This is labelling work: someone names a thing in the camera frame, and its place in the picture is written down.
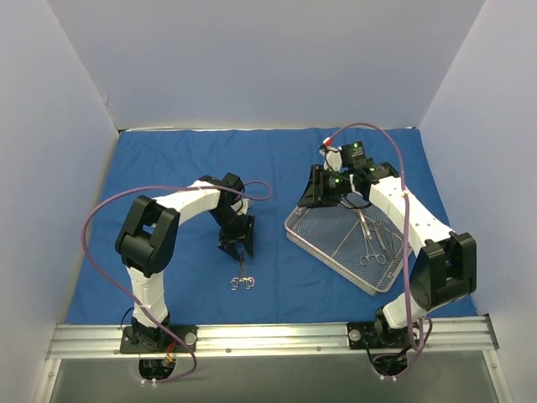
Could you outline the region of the blue surgical wrap cloth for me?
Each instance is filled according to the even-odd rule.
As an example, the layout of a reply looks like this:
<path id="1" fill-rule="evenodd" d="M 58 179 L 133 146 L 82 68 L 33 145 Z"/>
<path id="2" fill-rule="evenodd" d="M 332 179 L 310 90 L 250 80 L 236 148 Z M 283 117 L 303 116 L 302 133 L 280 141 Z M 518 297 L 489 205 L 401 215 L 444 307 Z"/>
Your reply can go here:
<path id="1" fill-rule="evenodd" d="M 180 226 L 173 259 L 164 272 L 171 320 L 184 324 L 361 322 L 397 297 L 370 296 L 289 241 L 285 218 L 300 199 L 319 145 L 330 129 L 217 132 L 128 132 L 119 136 L 105 180 L 107 205 L 93 220 L 91 257 L 83 262 L 66 322 L 119 323 L 133 305 L 130 279 L 114 244 L 132 204 L 115 195 L 140 186 L 188 186 L 204 175 L 233 173 L 254 202 L 254 256 L 246 263 L 251 290 L 232 290 L 238 264 L 217 247 L 219 227 L 207 213 Z"/>

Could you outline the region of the metal mesh instrument tray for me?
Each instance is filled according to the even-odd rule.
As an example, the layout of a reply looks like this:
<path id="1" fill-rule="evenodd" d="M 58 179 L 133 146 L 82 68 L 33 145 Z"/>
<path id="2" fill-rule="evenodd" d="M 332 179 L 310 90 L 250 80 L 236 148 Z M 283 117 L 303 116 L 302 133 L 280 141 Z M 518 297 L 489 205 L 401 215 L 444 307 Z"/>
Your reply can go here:
<path id="1" fill-rule="evenodd" d="M 403 248 L 392 256 L 383 247 L 375 224 L 385 222 L 403 233 L 380 209 L 365 207 L 372 239 L 364 237 L 357 210 L 366 203 L 351 194 L 335 207 L 296 207 L 286 218 L 284 227 L 289 240 L 326 264 L 369 295 L 388 292 L 403 269 Z"/>

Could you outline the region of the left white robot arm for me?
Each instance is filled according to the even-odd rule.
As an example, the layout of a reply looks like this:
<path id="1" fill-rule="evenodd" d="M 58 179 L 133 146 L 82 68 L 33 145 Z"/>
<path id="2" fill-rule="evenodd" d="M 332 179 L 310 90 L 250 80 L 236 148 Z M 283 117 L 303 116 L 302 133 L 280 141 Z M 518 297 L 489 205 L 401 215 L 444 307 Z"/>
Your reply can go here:
<path id="1" fill-rule="evenodd" d="M 241 194 L 239 176 L 218 180 L 202 176 L 186 191 L 168 196 L 137 197 L 115 243 L 138 300 L 131 326 L 134 337 L 150 352 L 163 350 L 169 341 L 169 311 L 164 300 L 164 269 L 171 261 L 179 226 L 209 212 L 220 227 L 218 248 L 242 263 L 253 257 L 254 217 Z"/>

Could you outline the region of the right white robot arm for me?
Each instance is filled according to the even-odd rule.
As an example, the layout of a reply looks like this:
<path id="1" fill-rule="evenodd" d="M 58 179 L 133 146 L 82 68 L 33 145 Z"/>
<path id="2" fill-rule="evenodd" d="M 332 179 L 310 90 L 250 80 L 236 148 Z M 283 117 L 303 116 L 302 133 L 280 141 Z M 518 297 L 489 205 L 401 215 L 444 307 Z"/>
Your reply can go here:
<path id="1" fill-rule="evenodd" d="M 343 197 L 359 195 L 387 216 L 403 235 L 404 253 L 415 256 L 413 264 L 404 264 L 404 292 L 377 314 L 377 343 L 394 345 L 403 329 L 476 290 L 476 240 L 436 218 L 405 185 L 402 170 L 375 163 L 360 142 L 335 148 L 326 140 L 320 152 L 325 161 L 312 166 L 299 207 L 335 207 Z"/>

